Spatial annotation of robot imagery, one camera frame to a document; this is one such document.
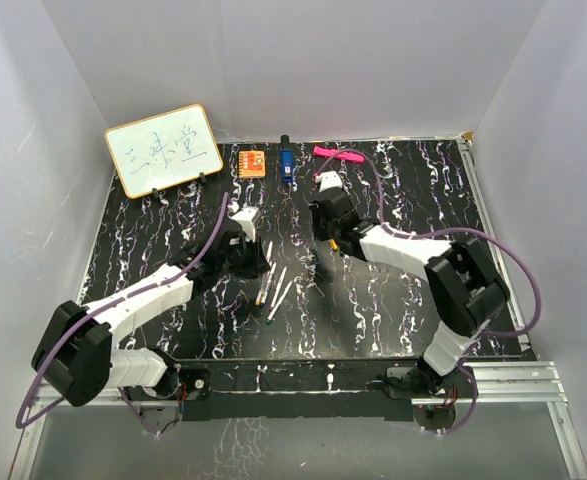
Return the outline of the white pen orange end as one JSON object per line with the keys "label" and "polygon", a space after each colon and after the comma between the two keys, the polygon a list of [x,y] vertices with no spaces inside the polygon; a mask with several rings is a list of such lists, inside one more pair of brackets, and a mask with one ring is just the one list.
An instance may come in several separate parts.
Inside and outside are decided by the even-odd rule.
{"label": "white pen orange end", "polygon": [[272,274],[274,273],[274,270],[276,268],[276,264],[277,263],[275,261],[274,262],[271,262],[271,264],[269,266],[268,272],[264,275],[264,278],[263,278],[263,280],[261,282],[261,285],[260,285],[260,289],[258,291],[257,298],[255,300],[255,305],[256,306],[261,306],[262,305],[263,297],[265,295],[265,292],[266,292],[268,283],[269,283],[269,281],[270,281],[270,279],[272,277]]}

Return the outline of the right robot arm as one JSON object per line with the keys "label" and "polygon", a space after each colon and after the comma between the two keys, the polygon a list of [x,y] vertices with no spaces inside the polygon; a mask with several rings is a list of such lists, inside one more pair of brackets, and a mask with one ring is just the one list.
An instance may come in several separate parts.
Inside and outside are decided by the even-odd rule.
{"label": "right robot arm", "polygon": [[344,189],[322,189],[311,202],[313,233],[340,253],[420,277],[431,290],[439,324],[417,363],[420,388],[439,397],[455,382],[454,369],[489,320],[510,299],[491,257],[476,239],[404,239],[360,218]]}

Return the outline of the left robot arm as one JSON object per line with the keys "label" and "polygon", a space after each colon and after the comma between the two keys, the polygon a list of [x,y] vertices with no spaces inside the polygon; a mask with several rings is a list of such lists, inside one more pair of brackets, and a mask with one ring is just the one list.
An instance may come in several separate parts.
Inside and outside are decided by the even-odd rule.
{"label": "left robot arm", "polygon": [[68,403],[83,406],[103,390],[141,387],[167,399],[180,388],[177,361],[158,348],[125,350],[121,341],[164,312],[212,289],[225,275],[253,280],[266,273],[258,209],[245,207],[217,223],[210,241],[185,245],[130,287],[81,306],[59,305],[31,365]]}

